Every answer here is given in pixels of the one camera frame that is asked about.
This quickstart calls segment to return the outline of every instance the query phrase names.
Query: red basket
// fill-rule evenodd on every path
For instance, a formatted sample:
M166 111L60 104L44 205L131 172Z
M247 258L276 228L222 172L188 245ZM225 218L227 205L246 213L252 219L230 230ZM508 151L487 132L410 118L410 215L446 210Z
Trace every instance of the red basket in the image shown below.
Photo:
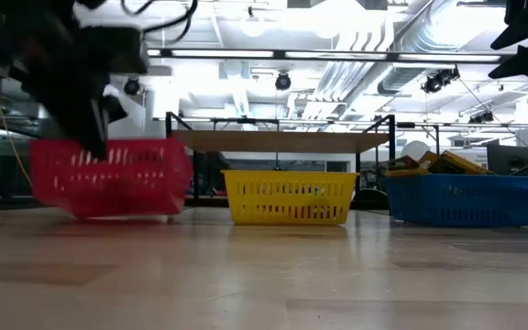
M31 140L34 197L77 217L173 215L193 176L181 142L112 140L98 161L76 142Z

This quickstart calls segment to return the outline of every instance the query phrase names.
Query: yellow basket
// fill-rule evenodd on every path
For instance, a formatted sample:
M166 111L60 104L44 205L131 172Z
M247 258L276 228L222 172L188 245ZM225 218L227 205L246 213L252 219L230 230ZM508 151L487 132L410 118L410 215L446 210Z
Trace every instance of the yellow basket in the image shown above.
M222 170L239 225L342 225L356 173Z

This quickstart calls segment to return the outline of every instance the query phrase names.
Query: blue basket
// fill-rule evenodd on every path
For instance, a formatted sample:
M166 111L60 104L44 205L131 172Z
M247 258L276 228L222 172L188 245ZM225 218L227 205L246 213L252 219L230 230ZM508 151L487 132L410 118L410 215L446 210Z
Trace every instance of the blue basket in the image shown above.
M431 174L382 181L399 220L434 226L528 226L528 177Z

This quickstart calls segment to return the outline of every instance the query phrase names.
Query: wooden floor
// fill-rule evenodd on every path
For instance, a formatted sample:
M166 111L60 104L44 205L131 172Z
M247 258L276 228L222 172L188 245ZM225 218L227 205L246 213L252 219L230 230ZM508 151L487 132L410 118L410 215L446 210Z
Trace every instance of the wooden floor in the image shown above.
M528 330L528 228L1 213L0 329Z

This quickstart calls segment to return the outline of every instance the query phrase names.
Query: plastic basket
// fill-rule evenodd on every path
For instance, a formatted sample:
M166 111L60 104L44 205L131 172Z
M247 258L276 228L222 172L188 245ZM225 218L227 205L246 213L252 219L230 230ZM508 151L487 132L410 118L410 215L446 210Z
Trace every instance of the plastic basket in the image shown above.
M31 140L34 197L77 217L171 215L181 211L193 175L183 144L111 140L98 161L73 141Z
M356 173L223 170L232 220L243 225L341 225Z
M382 183L396 219L435 226L528 226L528 177L432 174Z

